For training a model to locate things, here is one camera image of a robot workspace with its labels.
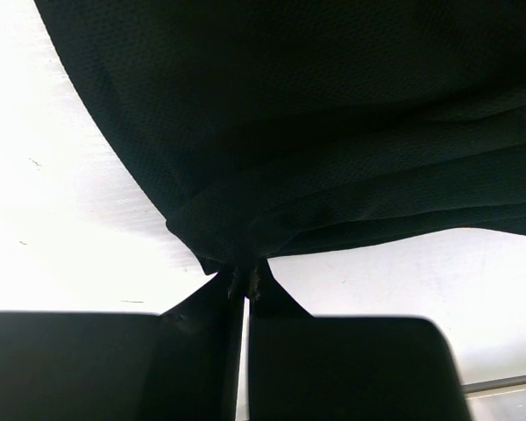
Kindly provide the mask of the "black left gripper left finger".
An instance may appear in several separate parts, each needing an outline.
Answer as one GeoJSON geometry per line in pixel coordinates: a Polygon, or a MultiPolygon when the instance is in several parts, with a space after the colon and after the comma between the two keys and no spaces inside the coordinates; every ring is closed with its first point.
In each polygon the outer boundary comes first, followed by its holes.
{"type": "Polygon", "coordinates": [[[232,420],[230,269],[159,314],[0,311],[0,420],[232,420]]]}

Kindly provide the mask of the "black shorts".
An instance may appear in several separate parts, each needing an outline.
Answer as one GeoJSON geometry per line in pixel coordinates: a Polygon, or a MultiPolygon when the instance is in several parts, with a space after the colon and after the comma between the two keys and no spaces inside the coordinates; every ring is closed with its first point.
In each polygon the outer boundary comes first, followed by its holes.
{"type": "Polygon", "coordinates": [[[102,135],[206,273],[526,236],[526,1],[40,1],[102,135]]]}

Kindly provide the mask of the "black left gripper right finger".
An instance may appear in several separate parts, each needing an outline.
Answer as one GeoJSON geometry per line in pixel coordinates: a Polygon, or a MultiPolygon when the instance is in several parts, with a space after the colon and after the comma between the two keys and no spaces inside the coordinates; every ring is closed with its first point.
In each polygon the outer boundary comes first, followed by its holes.
{"type": "Polygon", "coordinates": [[[428,319],[316,317],[262,261],[250,281],[251,420],[467,420],[451,349],[428,319]]]}

